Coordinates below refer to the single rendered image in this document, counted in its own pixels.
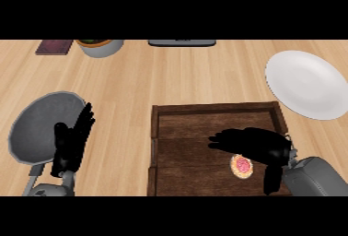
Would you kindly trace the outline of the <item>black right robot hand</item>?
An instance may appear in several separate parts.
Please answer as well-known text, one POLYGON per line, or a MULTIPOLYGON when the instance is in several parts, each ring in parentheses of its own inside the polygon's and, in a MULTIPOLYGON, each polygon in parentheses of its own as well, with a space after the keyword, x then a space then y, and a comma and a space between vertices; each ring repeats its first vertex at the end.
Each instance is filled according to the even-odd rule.
POLYGON ((267 165, 265 194, 276 193, 290 161, 291 141, 281 134, 254 127, 226 129, 210 137, 210 141, 210 148, 239 154, 267 165))

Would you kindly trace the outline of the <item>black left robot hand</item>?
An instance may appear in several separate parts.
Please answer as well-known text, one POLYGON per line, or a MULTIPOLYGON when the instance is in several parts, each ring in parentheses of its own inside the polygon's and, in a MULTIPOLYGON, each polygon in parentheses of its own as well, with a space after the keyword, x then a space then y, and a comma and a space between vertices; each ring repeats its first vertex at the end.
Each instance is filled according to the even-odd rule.
POLYGON ((85 155, 85 148, 96 122, 92 103, 88 103, 73 128, 65 123, 55 124, 55 158, 51 175, 61 178, 67 171, 77 172, 85 155))

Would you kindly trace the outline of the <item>pink frosted cupcake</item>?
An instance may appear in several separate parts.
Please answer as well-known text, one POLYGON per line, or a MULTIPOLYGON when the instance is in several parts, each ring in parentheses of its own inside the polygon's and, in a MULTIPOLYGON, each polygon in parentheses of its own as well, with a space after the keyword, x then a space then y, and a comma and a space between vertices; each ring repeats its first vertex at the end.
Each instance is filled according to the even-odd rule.
POLYGON ((235 154, 231 161, 231 168, 235 176, 245 180, 253 176, 253 161, 242 155, 235 154))

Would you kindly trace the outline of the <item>brown wooden tray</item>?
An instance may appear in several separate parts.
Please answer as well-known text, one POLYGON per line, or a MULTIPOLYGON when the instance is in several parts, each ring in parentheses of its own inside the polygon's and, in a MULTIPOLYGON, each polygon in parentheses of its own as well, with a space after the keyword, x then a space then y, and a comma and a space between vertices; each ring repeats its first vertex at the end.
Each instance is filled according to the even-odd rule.
POLYGON ((279 134, 288 125, 276 101, 155 105, 151 115, 150 196, 262 196, 267 166, 253 165, 242 180, 232 171, 234 155, 209 147, 220 131, 257 127, 279 134))

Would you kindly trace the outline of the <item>white plate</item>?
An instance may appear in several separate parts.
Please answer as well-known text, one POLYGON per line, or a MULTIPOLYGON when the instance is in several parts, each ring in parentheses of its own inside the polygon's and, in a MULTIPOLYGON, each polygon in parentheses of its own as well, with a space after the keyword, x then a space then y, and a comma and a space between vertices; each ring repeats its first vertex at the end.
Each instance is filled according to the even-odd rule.
POLYGON ((278 100, 304 117, 329 121, 348 113, 348 82, 318 55, 279 52, 266 65, 266 80, 278 100))

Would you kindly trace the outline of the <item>grey frying pan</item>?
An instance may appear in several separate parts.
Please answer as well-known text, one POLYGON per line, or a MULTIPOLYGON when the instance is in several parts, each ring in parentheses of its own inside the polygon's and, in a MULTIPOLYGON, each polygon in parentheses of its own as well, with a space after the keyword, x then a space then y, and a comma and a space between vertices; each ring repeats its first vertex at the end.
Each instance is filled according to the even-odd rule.
POLYGON ((76 174, 63 174, 63 184, 40 183, 45 164, 55 158, 55 130, 58 122, 73 126, 85 108, 85 99, 74 92, 60 91, 35 100, 21 111, 9 131, 9 154, 32 166, 24 196, 74 196, 76 174))

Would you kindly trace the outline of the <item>dark red book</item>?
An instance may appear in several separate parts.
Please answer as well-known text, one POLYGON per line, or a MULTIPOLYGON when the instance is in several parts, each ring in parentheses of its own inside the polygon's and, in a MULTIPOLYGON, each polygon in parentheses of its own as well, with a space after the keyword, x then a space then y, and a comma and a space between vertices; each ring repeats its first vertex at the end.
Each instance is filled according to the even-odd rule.
POLYGON ((73 40, 43 40, 37 48, 37 55, 67 55, 73 40))

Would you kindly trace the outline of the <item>grey plant pot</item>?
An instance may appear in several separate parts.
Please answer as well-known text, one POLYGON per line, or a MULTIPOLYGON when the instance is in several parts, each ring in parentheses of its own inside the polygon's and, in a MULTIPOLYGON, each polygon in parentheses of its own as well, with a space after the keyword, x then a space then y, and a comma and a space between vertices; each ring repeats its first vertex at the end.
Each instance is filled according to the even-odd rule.
POLYGON ((104 58, 114 55, 120 51, 124 41, 107 40, 98 41, 96 43, 86 43, 85 41, 77 40, 77 44, 91 57, 104 58))

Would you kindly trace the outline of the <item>dark grey appliance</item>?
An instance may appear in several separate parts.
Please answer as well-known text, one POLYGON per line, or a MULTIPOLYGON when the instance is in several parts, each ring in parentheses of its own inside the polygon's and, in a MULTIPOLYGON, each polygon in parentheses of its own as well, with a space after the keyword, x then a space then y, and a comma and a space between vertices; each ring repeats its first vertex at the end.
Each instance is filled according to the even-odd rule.
POLYGON ((148 40, 148 44, 157 47, 210 47, 217 40, 148 40))

